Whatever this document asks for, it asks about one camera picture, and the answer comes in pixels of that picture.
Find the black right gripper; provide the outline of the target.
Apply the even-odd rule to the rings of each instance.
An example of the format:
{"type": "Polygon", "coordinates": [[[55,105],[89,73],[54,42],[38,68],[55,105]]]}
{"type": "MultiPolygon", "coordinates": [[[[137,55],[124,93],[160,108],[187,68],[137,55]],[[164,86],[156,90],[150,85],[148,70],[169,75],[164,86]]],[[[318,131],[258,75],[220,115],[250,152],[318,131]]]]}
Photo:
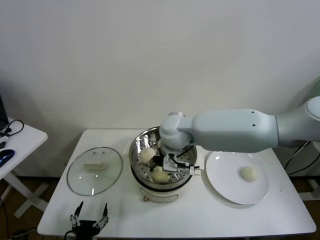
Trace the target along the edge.
{"type": "Polygon", "coordinates": [[[164,161],[164,156],[162,154],[155,155],[151,160],[151,168],[162,167],[164,161]]]}

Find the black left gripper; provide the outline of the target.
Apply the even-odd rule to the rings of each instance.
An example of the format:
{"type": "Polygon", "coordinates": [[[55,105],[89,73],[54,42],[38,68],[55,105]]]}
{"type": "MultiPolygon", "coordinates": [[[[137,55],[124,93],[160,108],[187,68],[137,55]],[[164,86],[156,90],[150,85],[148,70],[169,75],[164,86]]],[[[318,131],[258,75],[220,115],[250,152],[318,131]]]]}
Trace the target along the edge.
{"type": "Polygon", "coordinates": [[[100,233],[100,228],[104,228],[109,222],[108,217],[108,204],[105,203],[102,217],[98,221],[93,220],[80,220],[79,215],[83,207],[84,202],[82,201],[80,205],[76,208],[74,214],[70,215],[70,221],[72,225],[72,233],[76,238],[93,238],[100,233]]]}

